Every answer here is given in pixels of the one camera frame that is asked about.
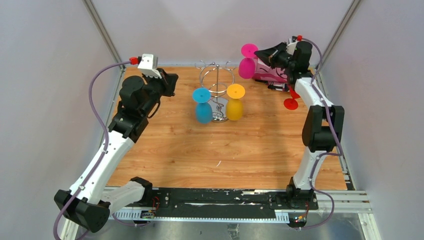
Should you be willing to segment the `magenta wine glass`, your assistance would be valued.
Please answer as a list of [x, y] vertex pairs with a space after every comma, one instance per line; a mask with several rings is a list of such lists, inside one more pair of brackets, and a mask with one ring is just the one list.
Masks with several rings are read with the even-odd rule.
[[255, 52], [258, 47], [253, 43], [246, 43], [241, 47], [241, 54], [244, 57], [238, 67], [238, 74], [243, 79], [251, 79], [256, 72], [256, 60], [257, 57]]

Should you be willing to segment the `chrome wine glass rack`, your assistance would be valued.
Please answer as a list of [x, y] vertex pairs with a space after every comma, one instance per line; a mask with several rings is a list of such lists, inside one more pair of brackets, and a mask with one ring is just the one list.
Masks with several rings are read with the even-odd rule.
[[[227, 94], [227, 88], [228, 85], [220, 82], [219, 75], [220, 72], [228, 72], [231, 74], [232, 77], [232, 84], [235, 83], [235, 75], [234, 75], [234, 68], [229, 68], [228, 66], [220, 66], [219, 64], [216, 64], [215, 62], [212, 62], [210, 64], [206, 64], [203, 60], [201, 60], [203, 63], [202, 67], [196, 67], [197, 69], [200, 69], [199, 73], [199, 82], [201, 85], [201, 88], [206, 88], [209, 90], [211, 94], [211, 98], [209, 100], [209, 105], [212, 109], [212, 121], [215, 123], [223, 123], [228, 120], [226, 116], [226, 106], [228, 103], [228, 99], [225, 98], [225, 95]], [[206, 87], [204, 85], [204, 78], [211, 72], [216, 73], [216, 83], [212, 84], [210, 87]]]

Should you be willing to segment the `red wine glass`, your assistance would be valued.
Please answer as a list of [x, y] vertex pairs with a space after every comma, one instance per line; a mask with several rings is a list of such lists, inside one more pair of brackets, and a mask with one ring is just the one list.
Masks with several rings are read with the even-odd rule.
[[300, 98], [300, 96], [296, 93], [293, 87], [291, 87], [290, 84], [287, 85], [290, 93], [290, 98], [287, 98], [284, 100], [283, 105], [288, 110], [296, 110], [299, 107], [299, 103], [297, 102], [297, 99]]

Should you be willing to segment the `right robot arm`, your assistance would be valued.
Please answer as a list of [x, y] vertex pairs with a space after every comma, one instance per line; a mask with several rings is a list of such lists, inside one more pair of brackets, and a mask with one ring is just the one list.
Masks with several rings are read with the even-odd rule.
[[314, 198], [314, 182], [326, 156], [334, 155], [334, 147], [340, 147], [345, 110], [328, 100], [316, 83], [319, 73], [309, 70], [313, 48], [318, 46], [304, 38], [291, 43], [256, 50], [254, 55], [273, 70], [284, 69], [291, 94], [297, 94], [308, 107], [302, 129], [305, 146], [299, 169], [286, 187], [285, 201], [292, 209], [298, 209]]

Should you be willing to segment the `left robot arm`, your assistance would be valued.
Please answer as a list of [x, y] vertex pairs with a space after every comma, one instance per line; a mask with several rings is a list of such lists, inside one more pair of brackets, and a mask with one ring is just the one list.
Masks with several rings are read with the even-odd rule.
[[153, 184], [141, 177], [131, 178], [110, 193], [104, 189], [158, 111], [161, 97], [175, 96], [179, 76], [162, 68], [156, 73], [158, 77], [149, 76], [144, 70], [140, 76], [123, 80], [117, 113], [107, 128], [103, 144], [69, 190], [58, 190], [54, 196], [62, 215], [91, 233], [101, 230], [111, 215], [127, 205], [138, 203], [146, 207], [154, 199]]

